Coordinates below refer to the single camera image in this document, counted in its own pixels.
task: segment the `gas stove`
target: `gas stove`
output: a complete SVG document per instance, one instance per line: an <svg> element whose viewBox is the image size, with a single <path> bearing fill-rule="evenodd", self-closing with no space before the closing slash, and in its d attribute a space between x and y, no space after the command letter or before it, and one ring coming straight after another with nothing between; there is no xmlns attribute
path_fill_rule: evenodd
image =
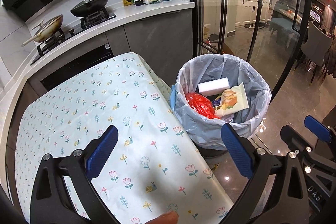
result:
<svg viewBox="0 0 336 224"><path fill-rule="evenodd" d="M34 58L33 62L30 65L33 65L37 60L39 60L46 53L50 52L52 49L62 44L64 41L69 38L93 27L102 22L115 18L115 13L108 13L105 8L95 12L87 17L81 18L81 24L74 26L69 31L65 32L62 29L59 29L55 34L53 34L48 40L45 41L45 45L41 47L43 44L40 43L37 46L38 55Z"/></svg>

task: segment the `gray cabinet door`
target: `gray cabinet door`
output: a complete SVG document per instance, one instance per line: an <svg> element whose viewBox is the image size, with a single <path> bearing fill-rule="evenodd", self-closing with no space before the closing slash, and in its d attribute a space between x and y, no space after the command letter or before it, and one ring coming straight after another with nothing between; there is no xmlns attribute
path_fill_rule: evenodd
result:
<svg viewBox="0 0 336 224"><path fill-rule="evenodd" d="M105 34L114 56L131 51L123 26L108 30Z"/></svg>
<svg viewBox="0 0 336 224"><path fill-rule="evenodd" d="M124 25L132 52L139 54L168 85L193 57L192 11L161 14Z"/></svg>

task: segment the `red plastic bag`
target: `red plastic bag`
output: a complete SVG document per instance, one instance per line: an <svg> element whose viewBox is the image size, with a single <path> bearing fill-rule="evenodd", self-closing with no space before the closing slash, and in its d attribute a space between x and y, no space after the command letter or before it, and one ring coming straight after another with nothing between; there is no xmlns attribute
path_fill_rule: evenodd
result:
<svg viewBox="0 0 336 224"><path fill-rule="evenodd" d="M217 118L215 115L215 110L212 107L212 104L209 99L205 98L203 95L198 94L196 92L187 93L185 95L188 104L191 106L193 110L197 113L209 118L214 119Z"/></svg>

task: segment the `garbage bag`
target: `garbage bag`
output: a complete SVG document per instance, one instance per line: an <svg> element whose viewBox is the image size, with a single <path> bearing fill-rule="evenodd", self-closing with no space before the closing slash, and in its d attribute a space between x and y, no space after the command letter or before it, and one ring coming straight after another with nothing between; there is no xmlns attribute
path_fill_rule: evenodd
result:
<svg viewBox="0 0 336 224"><path fill-rule="evenodd" d="M266 115L271 91L261 75L246 61L233 55L204 54L189 60L179 71L174 89L174 114L190 138L205 149L226 150L221 127L226 122L208 119L187 103L185 95L195 92L199 83L227 77L230 86L244 83L249 108L235 113L231 122L239 136L252 138Z"/></svg>

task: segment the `dining chair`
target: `dining chair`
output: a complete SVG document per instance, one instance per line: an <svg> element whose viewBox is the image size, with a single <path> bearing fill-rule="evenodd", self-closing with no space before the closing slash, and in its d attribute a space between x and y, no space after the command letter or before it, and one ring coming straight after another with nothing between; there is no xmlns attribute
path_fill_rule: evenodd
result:
<svg viewBox="0 0 336 224"><path fill-rule="evenodd" d="M311 21L309 22L308 39L305 44L301 45L303 55L300 58L300 60L297 61L294 70L296 70L296 68L305 59L305 57L308 57L312 62L314 62L316 64L316 67L314 69L310 85L314 80L317 69L324 64L324 55L330 48L332 41L333 41L332 37L329 37L325 35L323 32L321 32L313 24L313 22Z"/></svg>

